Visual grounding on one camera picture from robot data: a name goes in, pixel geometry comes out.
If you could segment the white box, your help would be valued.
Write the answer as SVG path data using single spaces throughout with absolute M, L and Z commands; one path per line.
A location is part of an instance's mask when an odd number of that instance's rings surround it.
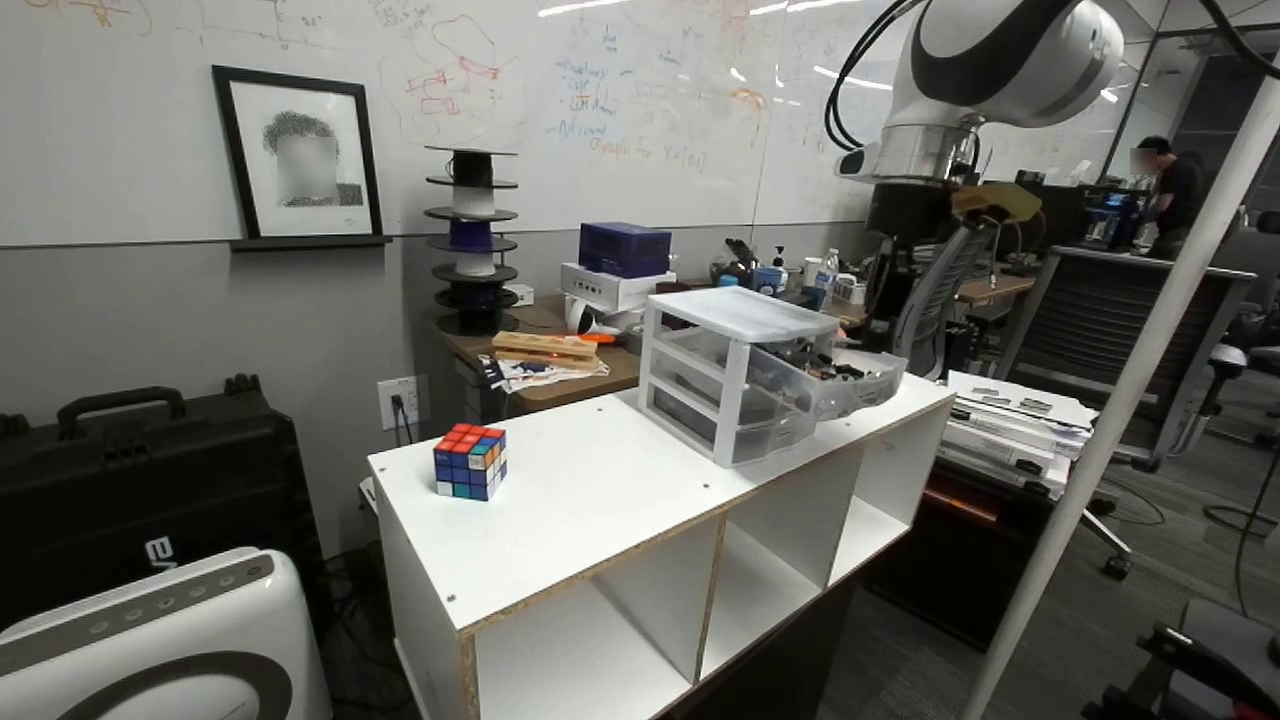
M 676 282 L 677 275 L 667 272 L 659 275 L 623 278 L 602 272 L 591 272 L 575 263 L 559 266 L 559 287 L 563 295 L 581 300 L 607 311 L 623 313 L 640 309 L 655 293 L 660 283 Z

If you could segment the stack of filament spools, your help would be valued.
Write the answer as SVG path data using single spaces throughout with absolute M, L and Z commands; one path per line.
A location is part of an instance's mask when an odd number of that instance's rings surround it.
M 518 245 L 495 232 L 495 225 L 518 218 L 516 211 L 497 206 L 499 191 L 516 190 L 518 183 L 495 176 L 495 158 L 516 158 L 508 149 L 490 150 L 465 146 L 429 145 L 429 150 L 451 155 L 442 176 L 429 176 L 430 184 L 451 190 L 451 204 L 429 208 L 425 217 L 448 224 L 445 234 L 428 238 L 428 245 L 451 259 L 431 269 L 444 284 L 435 302 L 445 309 L 436 319 L 439 331 L 462 337 L 493 337 L 518 329 L 509 310 L 518 295 L 507 288 L 518 272 L 506 263 L 506 255 Z

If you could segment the heap of small dark parts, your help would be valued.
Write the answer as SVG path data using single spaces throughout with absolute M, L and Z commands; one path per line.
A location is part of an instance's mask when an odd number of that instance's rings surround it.
M 797 345 L 765 345 L 764 351 L 805 377 L 826 384 L 849 383 L 876 375 L 850 363 L 836 363 L 827 354 L 817 352 L 814 343 L 800 341 Z

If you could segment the printed paper sheet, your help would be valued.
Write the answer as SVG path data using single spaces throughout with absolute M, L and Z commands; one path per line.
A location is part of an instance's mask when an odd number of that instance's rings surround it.
M 561 382 L 611 374 L 611 368 L 602 360 L 596 360 L 595 366 L 586 370 L 575 370 L 534 361 L 512 363 L 485 354 L 477 355 L 476 359 L 483 383 L 489 389 L 499 389 L 508 395 Z

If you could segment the stack of papers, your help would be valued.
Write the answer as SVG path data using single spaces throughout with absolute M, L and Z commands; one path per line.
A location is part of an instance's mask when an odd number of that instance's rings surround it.
M 940 446 L 943 457 L 1018 487 L 1039 487 L 1052 501 L 1062 496 L 1100 411 L 983 375 L 950 372 L 945 384 L 955 400 Z

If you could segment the yellow plastic piece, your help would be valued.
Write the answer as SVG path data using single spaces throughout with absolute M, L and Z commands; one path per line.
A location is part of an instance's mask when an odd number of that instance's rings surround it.
M 977 213 L 1000 224 L 1010 224 L 1029 222 L 1041 211 L 1042 201 L 1020 184 L 995 182 L 956 187 L 951 208 L 959 217 Z

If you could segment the person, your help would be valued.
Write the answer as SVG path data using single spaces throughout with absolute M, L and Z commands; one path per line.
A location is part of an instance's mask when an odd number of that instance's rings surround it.
M 1178 154 L 1164 136 L 1147 136 L 1133 158 L 1155 177 L 1146 220 L 1156 236 L 1147 258 L 1174 261 L 1189 238 L 1204 201 L 1204 167 L 1197 152 Z

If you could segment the multicoloured puzzle cube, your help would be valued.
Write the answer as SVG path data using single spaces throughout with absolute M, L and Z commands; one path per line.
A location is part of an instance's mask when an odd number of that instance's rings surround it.
M 504 429 L 454 424 L 433 448 L 434 491 L 444 497 L 488 502 L 509 475 Z

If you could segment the wall socket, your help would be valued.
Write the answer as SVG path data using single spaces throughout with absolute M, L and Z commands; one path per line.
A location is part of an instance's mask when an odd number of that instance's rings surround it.
M 380 429 L 396 428 L 417 432 L 420 425 L 420 375 L 379 380 L 376 383 Z

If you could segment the white plastic drawer unit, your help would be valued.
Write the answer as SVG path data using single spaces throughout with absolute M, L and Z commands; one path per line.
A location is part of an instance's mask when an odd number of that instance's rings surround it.
M 756 462 L 813 436 L 813 427 L 739 427 L 751 350 L 820 336 L 838 337 L 837 318 L 741 287 L 654 295 L 643 318 L 639 407 L 673 436 L 723 468 Z M 666 352 L 723 382 L 719 410 L 652 372 Z

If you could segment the purple box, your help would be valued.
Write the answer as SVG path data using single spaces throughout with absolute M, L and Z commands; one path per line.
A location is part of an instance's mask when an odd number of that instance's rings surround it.
M 671 231 L 623 222 L 582 223 L 577 264 L 626 279 L 669 272 Z

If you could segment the black cabinet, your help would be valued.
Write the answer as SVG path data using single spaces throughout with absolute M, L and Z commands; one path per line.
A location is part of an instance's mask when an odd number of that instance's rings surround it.
M 1038 480 L 1019 486 L 941 457 L 910 532 L 870 562 L 867 588 L 987 651 L 1053 509 Z

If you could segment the stand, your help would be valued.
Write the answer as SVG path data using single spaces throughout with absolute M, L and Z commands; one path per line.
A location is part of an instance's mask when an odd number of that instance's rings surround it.
M 982 720 L 1124 428 L 1132 419 L 1199 282 L 1210 266 L 1262 156 L 1280 131 L 1280 68 L 1270 67 L 1211 187 L 1203 210 L 1140 332 L 1075 474 L 1057 502 L 1019 580 L 956 720 Z

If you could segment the white air purifier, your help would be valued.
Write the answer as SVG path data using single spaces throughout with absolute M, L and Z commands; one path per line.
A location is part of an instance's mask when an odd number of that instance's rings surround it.
M 17 623 L 0 720 L 333 720 L 300 573 L 241 547 Z

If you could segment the whiteboard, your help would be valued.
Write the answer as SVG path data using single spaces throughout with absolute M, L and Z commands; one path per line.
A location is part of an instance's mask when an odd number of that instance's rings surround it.
M 0 0 L 0 250 L 367 231 L 284 208 L 268 124 L 339 136 L 381 228 L 493 149 L 512 231 L 858 222 L 823 126 L 892 0 Z

